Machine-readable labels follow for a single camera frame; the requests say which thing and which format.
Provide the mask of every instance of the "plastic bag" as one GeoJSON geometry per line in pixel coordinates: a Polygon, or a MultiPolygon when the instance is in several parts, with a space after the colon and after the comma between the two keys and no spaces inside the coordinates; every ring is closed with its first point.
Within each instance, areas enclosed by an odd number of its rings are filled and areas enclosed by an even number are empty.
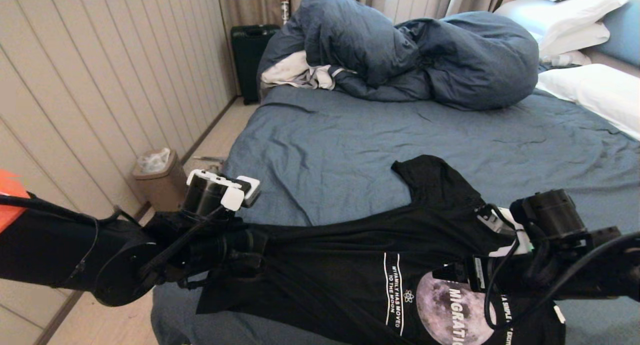
{"type": "Polygon", "coordinates": [[[157,173],[167,166],[170,154],[171,150],[165,147],[159,152],[138,157],[137,164],[140,165],[144,174],[157,173]]]}

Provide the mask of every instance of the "baseboard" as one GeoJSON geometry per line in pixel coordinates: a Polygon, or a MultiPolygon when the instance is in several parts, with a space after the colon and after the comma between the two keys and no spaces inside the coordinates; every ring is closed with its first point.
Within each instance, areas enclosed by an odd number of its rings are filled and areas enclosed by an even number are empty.
{"type": "Polygon", "coordinates": [[[151,209],[151,203],[149,201],[144,202],[140,210],[135,212],[133,218],[139,222],[140,219],[142,219],[142,217],[147,213],[147,211],[149,211],[149,209],[151,209]]]}
{"type": "Polygon", "coordinates": [[[34,345],[46,345],[46,343],[48,343],[49,340],[53,338],[53,335],[56,333],[60,325],[62,325],[62,322],[64,322],[64,320],[67,318],[67,315],[71,313],[71,310],[74,308],[74,306],[76,306],[76,303],[78,302],[78,300],[80,300],[80,297],[82,297],[83,293],[84,291],[76,290],[66,298],[66,301],[64,302],[64,304],[62,304],[62,307],[57,311],[57,313],[55,313],[55,316],[51,319],[51,321],[48,322],[48,324],[44,328],[44,331],[42,331],[34,345]]]}
{"type": "Polygon", "coordinates": [[[211,121],[211,124],[206,128],[206,130],[204,130],[204,132],[202,133],[202,135],[198,138],[198,140],[196,140],[196,142],[194,142],[194,144],[189,147],[189,149],[187,150],[187,152],[184,154],[184,156],[182,157],[182,159],[180,160],[180,163],[182,165],[185,165],[185,163],[187,162],[187,160],[189,160],[189,158],[194,155],[194,152],[196,151],[196,149],[198,149],[199,146],[201,146],[202,142],[204,142],[205,138],[207,137],[207,135],[209,135],[209,133],[211,133],[211,131],[213,130],[213,127],[216,126],[218,124],[218,122],[220,121],[220,119],[222,119],[222,117],[224,117],[224,115],[227,113],[227,111],[229,110],[229,108],[231,108],[231,105],[233,105],[233,103],[236,101],[238,97],[235,96],[233,99],[231,99],[231,101],[229,101],[226,106],[224,106],[224,108],[222,109],[222,111],[220,111],[220,113],[215,117],[215,119],[213,119],[213,121],[211,121]]]}

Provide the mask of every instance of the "cable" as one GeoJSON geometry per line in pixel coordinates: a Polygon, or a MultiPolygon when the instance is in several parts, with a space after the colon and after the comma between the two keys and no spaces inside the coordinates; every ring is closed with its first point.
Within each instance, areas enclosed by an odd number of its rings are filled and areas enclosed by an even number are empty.
{"type": "MultiPolygon", "coordinates": [[[[551,300],[553,296],[558,292],[558,290],[560,290],[560,288],[562,288],[562,286],[565,285],[567,281],[569,281],[569,279],[571,279],[571,277],[573,277],[578,272],[580,272],[580,270],[582,270],[592,260],[608,252],[614,247],[617,247],[618,245],[624,244],[627,241],[636,240],[637,238],[640,238],[640,231],[636,231],[624,236],[614,238],[613,240],[606,242],[602,245],[599,245],[595,249],[589,251],[589,253],[581,257],[580,260],[576,261],[573,265],[569,266],[569,268],[562,275],[560,275],[560,277],[558,277],[558,280],[549,288],[549,290],[547,290],[546,293],[544,293],[544,296],[542,296],[542,298],[538,302],[527,307],[524,311],[522,311],[520,315],[515,316],[513,320],[506,321],[503,324],[500,324],[500,325],[494,324],[493,321],[491,321],[491,318],[487,316],[488,310],[489,310],[487,304],[488,304],[489,290],[490,290],[490,288],[488,288],[486,297],[484,299],[484,318],[487,322],[487,325],[489,325],[491,329],[494,329],[494,331],[503,331],[504,329],[517,326],[520,322],[522,322],[522,320],[530,316],[534,311],[538,310],[540,307],[544,306],[544,304],[546,304],[549,300],[551,300]]],[[[491,281],[489,282],[489,286],[492,285],[493,281],[494,279],[492,278],[491,281]]]]}
{"type": "MultiPolygon", "coordinates": [[[[507,220],[505,216],[503,216],[503,213],[500,211],[498,206],[492,203],[487,204],[487,206],[489,206],[496,213],[496,215],[498,215],[498,218],[500,218],[500,220],[502,220],[505,224],[510,225],[511,228],[513,229],[516,229],[515,225],[512,224],[512,222],[510,222],[509,220],[507,220]]],[[[491,319],[491,311],[490,311],[491,291],[494,288],[494,283],[496,282],[496,278],[498,277],[500,270],[502,270],[503,266],[512,258],[512,256],[514,256],[514,253],[516,252],[516,250],[518,250],[518,247],[520,246],[520,240],[518,239],[518,232],[520,231],[524,231],[524,230],[516,229],[515,241],[513,242],[511,249],[509,249],[509,252],[507,252],[507,254],[502,258],[502,261],[500,262],[498,267],[496,267],[495,271],[491,275],[491,279],[489,280],[489,285],[486,288],[486,294],[484,295],[484,320],[486,321],[487,325],[489,325],[489,327],[494,330],[497,330],[496,329],[497,325],[494,324],[493,320],[491,319]]]]}
{"type": "Polygon", "coordinates": [[[210,224],[211,220],[213,220],[218,213],[224,209],[224,206],[220,205],[215,210],[209,213],[201,222],[195,224],[192,228],[189,229],[186,233],[178,238],[178,240],[174,241],[169,247],[162,250],[159,254],[154,256],[149,262],[140,267],[137,274],[140,279],[145,279],[151,271],[157,268],[160,265],[164,265],[169,259],[174,256],[178,250],[182,249],[184,245],[194,236],[198,231],[203,229],[205,226],[210,224]]]}
{"type": "Polygon", "coordinates": [[[93,237],[93,242],[89,247],[89,250],[84,254],[84,256],[78,261],[77,265],[73,268],[73,271],[69,276],[64,279],[64,281],[51,285],[52,288],[62,288],[66,283],[68,283],[73,277],[84,272],[85,265],[87,263],[87,258],[91,255],[98,244],[98,235],[100,233],[100,225],[109,224],[111,222],[116,221],[120,216],[123,216],[130,222],[140,224],[128,213],[124,212],[119,206],[115,206],[113,209],[112,215],[106,217],[104,219],[98,220],[91,215],[87,215],[86,213],[75,212],[73,210],[69,210],[68,208],[64,208],[62,206],[58,206],[57,204],[50,203],[46,200],[40,199],[36,195],[29,193],[31,197],[19,197],[19,196],[11,196],[11,195],[0,195],[0,205],[6,206],[16,206],[18,208],[26,208],[41,211],[42,213],[46,213],[53,216],[59,216],[61,218],[71,220],[73,222],[78,222],[81,224],[92,224],[95,226],[95,235],[93,237]]]}
{"type": "Polygon", "coordinates": [[[535,251],[535,257],[533,258],[533,261],[531,261],[531,265],[522,276],[526,281],[535,282],[535,285],[540,285],[540,270],[543,267],[543,262],[549,256],[551,244],[544,231],[542,231],[542,229],[535,225],[533,222],[530,222],[527,227],[531,231],[531,233],[534,233],[535,238],[539,240],[539,246],[535,251]]]}
{"type": "Polygon", "coordinates": [[[91,247],[89,247],[89,250],[87,250],[87,252],[84,254],[82,259],[80,259],[80,261],[77,263],[77,265],[73,268],[73,271],[71,272],[71,274],[69,276],[67,276],[66,279],[64,279],[64,281],[62,281],[61,283],[56,284],[56,285],[52,285],[51,288],[62,288],[71,279],[73,279],[73,277],[75,277],[76,275],[84,272],[85,264],[87,263],[87,258],[94,251],[94,248],[96,247],[96,244],[98,243],[98,233],[100,232],[100,225],[98,224],[98,219],[93,219],[93,222],[95,224],[95,236],[93,237],[93,243],[91,243],[91,247]]]}

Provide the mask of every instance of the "blue bed sheet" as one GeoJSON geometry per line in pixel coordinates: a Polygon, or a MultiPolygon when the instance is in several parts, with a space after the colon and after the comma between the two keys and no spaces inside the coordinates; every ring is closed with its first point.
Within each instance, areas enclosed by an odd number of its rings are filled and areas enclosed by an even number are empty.
{"type": "MultiPolygon", "coordinates": [[[[277,87],[238,137],[224,171],[262,181],[238,215],[259,224],[318,226],[404,206],[391,164],[444,159],[487,202],[508,207],[564,188],[589,229],[640,224],[640,144],[598,115],[536,91],[510,108],[460,111],[432,101],[382,103],[340,92],[277,87]]],[[[161,345],[336,344],[242,313],[195,315],[199,291],[158,286],[153,328],[161,345]]],[[[567,344],[640,343],[630,299],[562,301],[567,344]]]]}

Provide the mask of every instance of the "wooden floor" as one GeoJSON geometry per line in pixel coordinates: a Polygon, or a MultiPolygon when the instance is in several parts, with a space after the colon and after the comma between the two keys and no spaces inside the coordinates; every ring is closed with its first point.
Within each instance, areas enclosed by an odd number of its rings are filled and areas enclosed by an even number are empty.
{"type": "MultiPolygon", "coordinates": [[[[257,108],[258,105],[245,106],[242,99],[236,100],[193,155],[226,158],[231,145],[257,108]]],[[[210,165],[209,162],[189,159],[184,169],[189,174],[193,169],[210,165]]],[[[147,212],[141,223],[146,224],[153,213],[153,209],[147,212]]],[[[158,345],[151,329],[151,305],[151,292],[117,308],[103,306],[93,295],[85,292],[58,327],[49,345],[158,345]]]]}

